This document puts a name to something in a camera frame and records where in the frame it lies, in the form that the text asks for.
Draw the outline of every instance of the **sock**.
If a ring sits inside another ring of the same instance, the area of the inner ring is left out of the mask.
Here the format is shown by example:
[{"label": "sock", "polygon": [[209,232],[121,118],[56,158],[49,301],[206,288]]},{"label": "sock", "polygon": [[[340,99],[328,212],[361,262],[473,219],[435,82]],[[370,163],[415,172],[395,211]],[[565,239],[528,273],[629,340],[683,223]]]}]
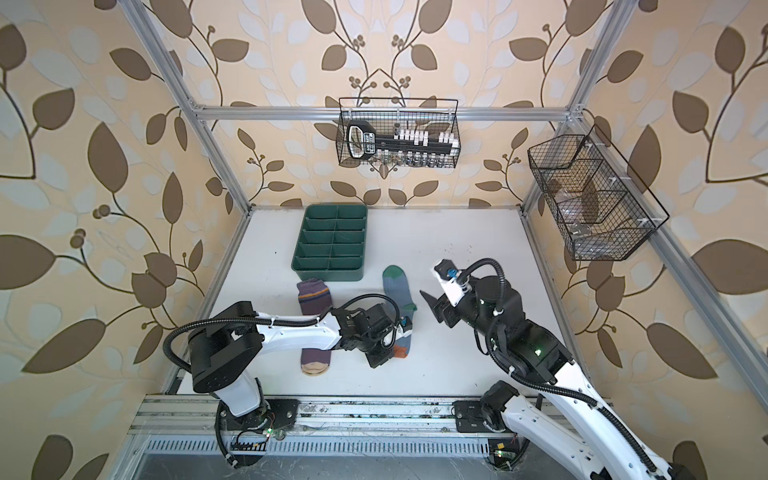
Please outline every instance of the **sock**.
[{"label": "sock", "polygon": [[[322,280],[311,278],[297,283],[299,287],[299,305],[303,315],[316,315],[333,305],[331,292]],[[319,375],[325,372],[331,363],[330,350],[302,349],[301,371],[307,375]]]},{"label": "sock", "polygon": [[[382,280],[384,282],[384,294],[392,300],[395,300],[397,307],[400,308],[400,316],[407,316],[409,320],[402,320],[402,336],[395,341],[395,357],[404,359],[411,351],[411,332],[413,313],[416,311],[416,305],[411,300],[411,290],[408,287],[408,278],[406,278],[405,272],[402,268],[396,265],[390,265],[384,269],[382,274]],[[394,315],[394,309],[387,305],[390,315]]]}]

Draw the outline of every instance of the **purple sock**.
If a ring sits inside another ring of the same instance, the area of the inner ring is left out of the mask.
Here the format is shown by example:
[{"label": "purple sock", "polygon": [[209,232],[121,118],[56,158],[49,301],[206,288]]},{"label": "purple sock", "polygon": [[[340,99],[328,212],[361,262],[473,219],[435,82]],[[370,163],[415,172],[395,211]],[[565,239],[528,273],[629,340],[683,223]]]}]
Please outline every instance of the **purple sock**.
[{"label": "purple sock", "polygon": [[[328,286],[317,279],[309,279],[297,283],[299,287],[299,305],[303,315],[322,313],[333,305]],[[330,350],[302,349],[301,370],[307,375],[319,375],[325,372],[331,363]]]}]

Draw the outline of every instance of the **black wire mesh basket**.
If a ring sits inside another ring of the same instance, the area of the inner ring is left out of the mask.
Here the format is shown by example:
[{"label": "black wire mesh basket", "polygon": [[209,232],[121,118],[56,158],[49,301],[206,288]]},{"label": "black wire mesh basket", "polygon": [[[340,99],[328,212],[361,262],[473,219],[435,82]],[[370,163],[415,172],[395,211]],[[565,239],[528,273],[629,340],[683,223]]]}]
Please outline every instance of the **black wire mesh basket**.
[{"label": "black wire mesh basket", "polygon": [[[593,127],[586,135],[560,135],[528,149],[533,177],[573,260],[626,260],[669,219],[621,152],[626,172],[619,174],[608,163],[601,152],[606,138]],[[647,211],[630,192],[630,182],[663,213]]]},{"label": "black wire mesh basket", "polygon": [[339,99],[336,153],[342,167],[456,168],[458,100]]}]

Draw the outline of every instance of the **green storage box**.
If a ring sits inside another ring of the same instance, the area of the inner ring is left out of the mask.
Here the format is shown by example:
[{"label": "green storage box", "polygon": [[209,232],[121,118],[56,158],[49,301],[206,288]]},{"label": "green storage box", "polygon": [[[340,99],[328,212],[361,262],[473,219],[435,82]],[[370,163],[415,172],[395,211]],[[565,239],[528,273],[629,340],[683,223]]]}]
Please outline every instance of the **green storage box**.
[{"label": "green storage box", "polygon": [[356,282],[362,279],[368,207],[317,204],[304,210],[291,268],[301,280]]}]

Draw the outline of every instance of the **wall-mounted basket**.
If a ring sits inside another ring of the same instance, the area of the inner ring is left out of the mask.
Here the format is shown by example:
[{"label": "wall-mounted basket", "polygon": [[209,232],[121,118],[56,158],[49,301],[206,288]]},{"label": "wall-mounted basket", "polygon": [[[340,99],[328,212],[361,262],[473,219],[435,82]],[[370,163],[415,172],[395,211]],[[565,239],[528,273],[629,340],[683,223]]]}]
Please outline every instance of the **wall-mounted basket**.
[{"label": "wall-mounted basket", "polygon": [[340,98],[339,164],[455,168],[457,108],[458,100],[444,98]]},{"label": "wall-mounted basket", "polygon": [[[533,177],[573,260],[626,260],[669,219],[621,152],[626,172],[617,174],[608,163],[604,138],[593,127],[587,135],[560,135],[528,149]],[[625,182],[650,194],[664,213],[646,211]]]}]

